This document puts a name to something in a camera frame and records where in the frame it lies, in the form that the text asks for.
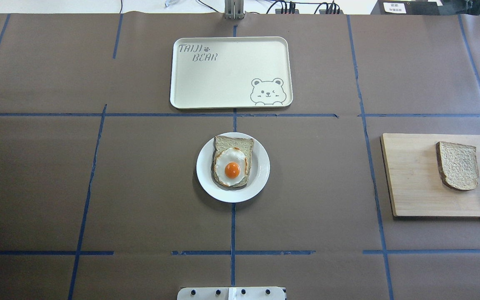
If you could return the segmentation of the white round plate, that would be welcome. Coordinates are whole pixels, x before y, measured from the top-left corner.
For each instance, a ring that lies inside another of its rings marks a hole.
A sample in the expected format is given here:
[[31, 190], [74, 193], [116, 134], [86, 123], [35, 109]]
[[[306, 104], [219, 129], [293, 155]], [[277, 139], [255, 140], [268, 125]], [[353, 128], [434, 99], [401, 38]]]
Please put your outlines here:
[[196, 163], [196, 173], [202, 188], [216, 200], [223, 203], [242, 203], [256, 196], [266, 185], [270, 175], [270, 160], [263, 145], [254, 139], [251, 172], [246, 186], [242, 188], [225, 188], [215, 183], [211, 172], [213, 139], [201, 149]]

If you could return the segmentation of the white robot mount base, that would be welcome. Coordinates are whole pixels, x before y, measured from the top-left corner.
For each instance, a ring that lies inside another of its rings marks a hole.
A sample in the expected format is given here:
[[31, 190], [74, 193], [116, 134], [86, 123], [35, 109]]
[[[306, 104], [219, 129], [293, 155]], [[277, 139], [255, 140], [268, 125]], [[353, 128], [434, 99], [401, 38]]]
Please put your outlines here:
[[261, 287], [187, 287], [177, 293], [177, 300], [285, 300], [286, 289]]

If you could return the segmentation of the cream bear serving tray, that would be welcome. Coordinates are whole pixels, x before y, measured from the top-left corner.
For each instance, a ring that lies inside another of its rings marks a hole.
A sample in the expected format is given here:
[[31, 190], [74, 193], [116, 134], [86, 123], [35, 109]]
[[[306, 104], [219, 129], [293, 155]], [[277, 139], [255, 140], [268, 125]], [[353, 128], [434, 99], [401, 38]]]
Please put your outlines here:
[[282, 37], [181, 38], [173, 46], [170, 103], [179, 110], [285, 108], [292, 101]]

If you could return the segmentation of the fried egg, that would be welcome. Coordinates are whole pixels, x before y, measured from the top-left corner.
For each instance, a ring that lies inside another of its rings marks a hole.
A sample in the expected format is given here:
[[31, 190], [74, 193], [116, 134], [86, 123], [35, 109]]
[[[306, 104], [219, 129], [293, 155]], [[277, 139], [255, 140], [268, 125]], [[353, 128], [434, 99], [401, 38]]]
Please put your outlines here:
[[237, 147], [217, 152], [212, 165], [215, 181], [225, 188], [242, 186], [247, 174], [247, 162], [246, 155]]

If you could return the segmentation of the aluminium frame post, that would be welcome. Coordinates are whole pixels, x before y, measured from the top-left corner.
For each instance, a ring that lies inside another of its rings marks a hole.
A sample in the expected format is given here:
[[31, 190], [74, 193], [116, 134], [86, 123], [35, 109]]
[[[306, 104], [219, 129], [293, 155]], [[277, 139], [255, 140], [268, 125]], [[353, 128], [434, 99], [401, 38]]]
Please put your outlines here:
[[227, 20], [241, 20], [245, 17], [244, 0], [225, 0], [224, 18]]

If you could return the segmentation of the black box with label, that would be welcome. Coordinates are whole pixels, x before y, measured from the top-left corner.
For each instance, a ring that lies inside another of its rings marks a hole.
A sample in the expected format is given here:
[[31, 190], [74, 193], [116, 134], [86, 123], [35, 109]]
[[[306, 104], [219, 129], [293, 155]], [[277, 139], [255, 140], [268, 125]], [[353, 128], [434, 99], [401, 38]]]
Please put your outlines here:
[[441, 2], [428, 0], [377, 0], [370, 15], [440, 15]]

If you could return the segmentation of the black power strip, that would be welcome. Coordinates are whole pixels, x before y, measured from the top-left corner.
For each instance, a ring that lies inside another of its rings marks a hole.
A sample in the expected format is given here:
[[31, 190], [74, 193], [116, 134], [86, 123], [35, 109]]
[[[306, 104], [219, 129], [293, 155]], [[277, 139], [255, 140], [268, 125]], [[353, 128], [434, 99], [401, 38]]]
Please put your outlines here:
[[291, 0], [275, 0], [270, 4], [266, 14], [277, 15], [343, 15], [343, 10], [334, 1], [324, 2], [295, 2]]

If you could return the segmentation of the bread slice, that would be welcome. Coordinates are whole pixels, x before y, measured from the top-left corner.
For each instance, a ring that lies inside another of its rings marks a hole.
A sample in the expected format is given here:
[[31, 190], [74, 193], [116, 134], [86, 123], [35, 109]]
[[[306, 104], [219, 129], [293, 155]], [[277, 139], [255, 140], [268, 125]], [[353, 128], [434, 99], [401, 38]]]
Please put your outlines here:
[[477, 148], [452, 142], [435, 144], [440, 178], [448, 188], [467, 191], [478, 187]]
[[221, 151], [223, 151], [227, 148], [232, 148], [232, 147], [233, 148], [239, 148], [242, 152], [244, 152], [244, 154], [247, 157], [246, 177], [242, 181], [242, 186], [233, 187], [233, 188], [243, 188], [244, 186], [246, 186], [246, 184], [248, 182], [248, 177], [249, 177], [250, 172], [251, 172], [252, 150], [253, 150], [254, 146], [255, 146], [255, 140], [253, 138], [233, 138], [233, 137], [228, 137], [228, 136], [225, 136], [225, 135], [216, 135], [215, 136], [215, 138], [214, 138], [215, 152], [213, 154], [212, 165], [213, 165], [213, 162], [215, 160], [215, 155], [217, 154], [217, 152], [221, 152]]

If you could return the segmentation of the wooden cutting board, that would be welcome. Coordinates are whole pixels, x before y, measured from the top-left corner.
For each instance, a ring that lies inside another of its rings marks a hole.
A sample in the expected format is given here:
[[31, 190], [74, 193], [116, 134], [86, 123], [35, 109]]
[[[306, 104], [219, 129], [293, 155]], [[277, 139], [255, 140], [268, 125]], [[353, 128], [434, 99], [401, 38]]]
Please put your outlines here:
[[437, 142], [475, 146], [480, 175], [480, 135], [383, 133], [382, 152], [394, 216], [480, 217], [480, 176], [474, 190], [458, 191], [444, 185], [438, 170]]

